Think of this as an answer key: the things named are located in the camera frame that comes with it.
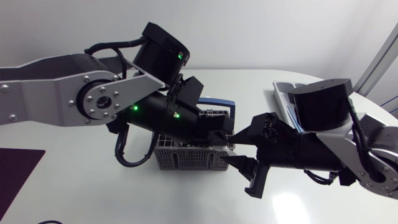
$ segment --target robotic arm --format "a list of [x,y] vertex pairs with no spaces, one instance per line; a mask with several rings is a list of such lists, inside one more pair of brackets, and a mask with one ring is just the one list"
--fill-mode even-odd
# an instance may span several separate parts
[[[245,191],[261,198],[270,167],[303,169],[315,182],[330,185],[356,182],[375,194],[398,199],[398,128],[367,114],[357,114],[348,96],[348,79],[325,80],[289,92],[299,133],[275,113],[253,117],[249,127],[231,138],[257,147],[257,158],[225,157],[251,181]],[[330,171],[322,178],[309,170]]]
[[[141,48],[133,62],[126,61],[119,49],[138,45]],[[91,56],[102,49],[113,49],[118,57]],[[119,134],[116,158],[128,167],[149,158],[156,138],[143,160],[125,161],[127,123],[187,144],[252,144],[257,147],[256,158],[224,157],[251,181],[246,189],[250,196],[262,197],[270,167],[289,167],[305,170],[319,184],[331,184],[338,176],[341,185],[358,180],[367,190],[398,199],[398,128],[366,114],[357,117],[348,99],[349,80],[326,80],[289,93],[304,133],[276,114],[265,113],[226,139],[234,121],[226,116],[200,116],[196,105],[203,85],[195,77],[184,80],[179,73],[189,56],[177,39],[148,23],[137,40],[97,44],[85,54],[0,68],[0,124],[106,124],[110,132]],[[132,67],[138,72],[127,78],[126,70]],[[321,178],[309,170],[330,171],[330,176]]]

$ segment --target black wire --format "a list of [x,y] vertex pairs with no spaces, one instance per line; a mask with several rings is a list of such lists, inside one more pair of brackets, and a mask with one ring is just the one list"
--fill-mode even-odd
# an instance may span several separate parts
[[113,48],[126,48],[126,47],[136,47],[138,45],[141,45],[145,43],[146,38],[141,37],[140,39],[137,40],[132,40],[132,41],[125,41],[125,42],[109,42],[109,43],[99,43],[91,46],[90,48],[85,50],[86,54],[93,55],[93,53],[103,50],[103,49],[113,49]]
[[348,110],[351,115],[351,119],[353,120],[353,140],[356,143],[356,148],[359,156],[359,160],[361,161],[362,166],[369,173],[369,176],[374,181],[380,180],[379,172],[376,170],[371,157],[369,155],[370,148],[368,147],[368,141],[366,139],[366,135],[363,131],[362,125],[359,122],[359,119],[355,113],[354,106],[351,100],[348,98]]
[[309,171],[309,170],[304,170],[304,172],[316,183],[318,184],[322,184],[322,185],[331,185],[333,183],[333,181],[336,179],[336,177],[338,177],[338,173],[337,172],[330,172],[329,173],[329,178],[323,178],[320,177],[316,174],[314,174],[313,172]]
[[114,50],[117,53],[117,55],[119,56],[120,62],[122,64],[122,78],[126,79],[127,78],[126,60],[124,59],[124,56],[123,56],[122,52],[119,49],[112,48],[112,50]]
[[150,147],[149,147],[148,153],[144,156],[143,159],[141,159],[138,162],[128,162],[123,156],[124,155],[124,147],[126,145],[128,132],[129,132],[129,125],[126,124],[125,127],[119,132],[118,140],[116,141],[116,147],[114,149],[114,154],[116,156],[116,159],[123,166],[125,166],[125,167],[137,167],[137,166],[145,163],[150,158],[150,156],[152,155],[152,153],[153,153],[153,151],[155,149],[156,141],[157,141],[157,139],[159,137],[159,133],[158,132],[154,132],[153,137],[152,137],[152,141],[150,143]]
[[62,224],[61,222],[55,221],[55,220],[49,220],[49,221],[44,221],[38,224]]

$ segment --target gray wire basket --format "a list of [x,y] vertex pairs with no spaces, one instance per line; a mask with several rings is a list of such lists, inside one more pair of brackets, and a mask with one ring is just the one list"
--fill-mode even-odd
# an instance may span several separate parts
[[[228,111],[206,110],[201,114],[207,116],[227,115]],[[228,149],[233,150],[234,144],[228,144]],[[184,145],[159,135],[154,153],[159,168],[162,170],[227,170],[228,164],[220,156],[228,156],[226,151],[218,151],[213,147]]]

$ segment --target screw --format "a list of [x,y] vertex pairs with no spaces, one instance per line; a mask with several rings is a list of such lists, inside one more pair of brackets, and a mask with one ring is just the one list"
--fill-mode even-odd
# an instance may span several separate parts
[[8,93],[10,91],[10,88],[8,85],[4,84],[4,85],[1,85],[1,91],[3,93]]
[[75,106],[76,103],[73,100],[68,101],[68,106]]
[[17,115],[12,114],[12,115],[10,115],[10,116],[8,117],[8,119],[9,119],[10,121],[14,122],[14,121],[17,121],[17,120],[18,120],[18,117],[17,117]]
[[83,77],[83,81],[84,81],[84,82],[89,82],[89,81],[90,81],[89,76],[88,76],[88,75],[85,75],[85,76]]

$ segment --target white wall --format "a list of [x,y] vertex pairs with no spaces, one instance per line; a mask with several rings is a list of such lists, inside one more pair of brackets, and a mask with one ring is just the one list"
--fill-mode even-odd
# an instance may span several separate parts
[[0,66],[135,39],[151,21],[188,47],[188,68],[272,68],[355,84],[397,9],[396,0],[2,0]]

